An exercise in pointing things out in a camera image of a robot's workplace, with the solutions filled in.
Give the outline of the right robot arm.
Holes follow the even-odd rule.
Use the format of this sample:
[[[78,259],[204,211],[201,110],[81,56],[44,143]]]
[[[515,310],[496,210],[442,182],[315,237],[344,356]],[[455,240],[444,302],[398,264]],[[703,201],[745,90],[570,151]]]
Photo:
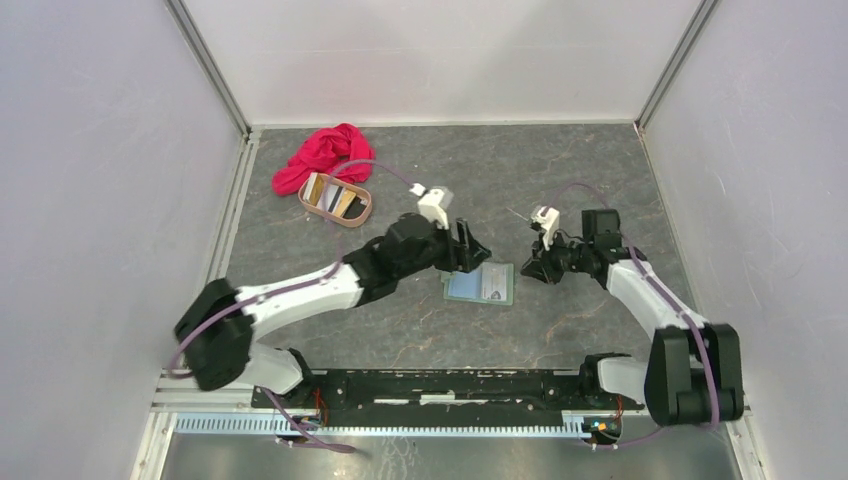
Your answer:
[[[569,236],[558,210],[538,207],[530,217],[538,238],[522,275],[546,284],[566,274],[590,276],[626,307],[651,348],[645,362],[619,353],[587,356],[577,382],[580,400],[602,408],[620,395],[646,406],[660,426],[740,419],[745,402],[737,331],[705,319],[662,282],[622,233],[617,210],[584,210],[581,222],[581,235]]]

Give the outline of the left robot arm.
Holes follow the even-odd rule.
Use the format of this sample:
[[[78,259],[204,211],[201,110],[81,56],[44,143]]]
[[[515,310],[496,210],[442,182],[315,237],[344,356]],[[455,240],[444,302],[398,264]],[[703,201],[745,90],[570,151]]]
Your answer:
[[[290,407],[302,407],[314,394],[304,360],[293,350],[261,344],[261,338],[300,320],[380,300],[423,270],[470,273],[490,256],[464,219],[442,229],[407,213],[384,235],[321,270],[258,286],[236,288],[225,278],[209,282],[174,328],[177,356],[201,391],[252,383]]]

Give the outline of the green card holder wallet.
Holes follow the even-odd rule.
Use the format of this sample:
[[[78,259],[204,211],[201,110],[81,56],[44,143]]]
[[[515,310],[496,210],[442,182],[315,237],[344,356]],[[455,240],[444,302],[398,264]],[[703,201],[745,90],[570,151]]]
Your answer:
[[[514,265],[486,261],[470,273],[442,272],[443,297],[499,306],[514,301]]]

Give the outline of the pink oval card tray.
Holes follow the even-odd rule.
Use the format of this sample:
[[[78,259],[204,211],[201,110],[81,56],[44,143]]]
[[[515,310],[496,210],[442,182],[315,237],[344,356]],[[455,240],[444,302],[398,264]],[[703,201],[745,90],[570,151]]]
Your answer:
[[[361,226],[373,210],[369,191],[317,172],[301,186],[298,198],[308,212],[346,228]]]

